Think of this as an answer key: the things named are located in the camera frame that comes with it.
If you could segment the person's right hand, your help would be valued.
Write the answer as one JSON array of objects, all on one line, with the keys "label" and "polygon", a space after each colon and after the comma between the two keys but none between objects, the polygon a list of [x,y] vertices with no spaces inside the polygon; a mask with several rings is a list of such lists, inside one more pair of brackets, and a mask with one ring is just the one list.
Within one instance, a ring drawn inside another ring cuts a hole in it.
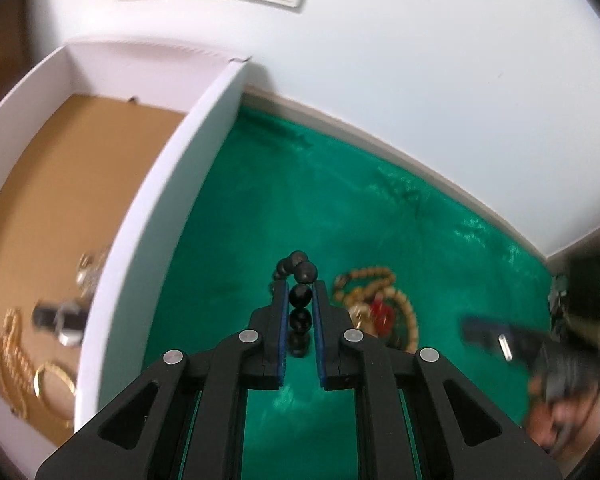
[{"label": "person's right hand", "polygon": [[576,464],[600,434],[600,393],[594,382],[574,396],[552,403],[543,400],[542,377],[528,382],[529,407],[524,418],[524,430],[562,468]]}]

